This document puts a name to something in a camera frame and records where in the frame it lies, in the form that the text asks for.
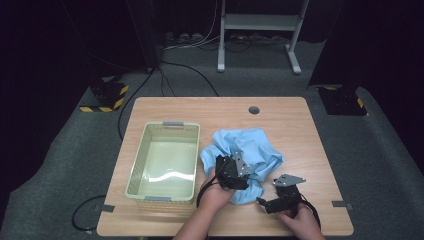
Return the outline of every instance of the gray carpet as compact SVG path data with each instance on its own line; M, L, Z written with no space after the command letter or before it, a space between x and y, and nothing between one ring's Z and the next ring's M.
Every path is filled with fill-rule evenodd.
M368 116L329 116L316 89L307 87L323 45L298 43L295 52L303 71L300 76L292 74L282 44L252 46L240 53L227 51L224 73L216 71L216 50L167 50L163 60L197 69L219 96L304 97L342 196L353 206L349 214L355 231L343 239L423 239L423 176L373 97L365 89L357 91ZM227 47L242 50L246 46L228 43ZM155 71L135 92L147 75L134 72L122 78L129 85L125 108L83 113L76 106L41 169L11 194L0 239L106 239L96 231L76 230L71 216L83 201L107 191L121 145L121 111L119 127L125 133L137 97L215 96L195 71L169 64L160 68L172 91L166 78ZM88 209L83 216L77 215L77 220L86 227L95 226L98 211Z

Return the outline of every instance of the table hole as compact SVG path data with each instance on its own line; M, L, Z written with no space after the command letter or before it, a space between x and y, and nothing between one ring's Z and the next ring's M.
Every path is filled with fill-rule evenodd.
M249 112L250 112L251 114L253 114L253 115L256 115L256 114L258 114L258 113L260 112L260 109L259 109L258 107L256 107L256 106L251 106L251 107L249 108Z

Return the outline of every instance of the black curtain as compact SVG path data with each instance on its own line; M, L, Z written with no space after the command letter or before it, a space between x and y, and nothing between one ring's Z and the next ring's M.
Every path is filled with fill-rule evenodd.
M422 172L423 11L421 0L345 0L309 83L367 89Z

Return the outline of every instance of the light green plastic bin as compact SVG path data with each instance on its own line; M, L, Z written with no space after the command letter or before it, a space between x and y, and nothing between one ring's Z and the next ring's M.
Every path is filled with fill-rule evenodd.
M199 135L197 123L146 123L125 195L140 201L191 203Z

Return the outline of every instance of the light blue cloth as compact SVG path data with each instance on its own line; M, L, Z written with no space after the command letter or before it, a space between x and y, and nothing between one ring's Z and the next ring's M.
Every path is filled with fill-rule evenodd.
M240 152L251 175L249 187L237 190L230 201L234 204L256 201L264 192L259 182L264 182L283 163L284 157L272 147L261 128L218 130L213 135L213 144L200 153L206 175L216 165L217 156L234 156L235 152Z

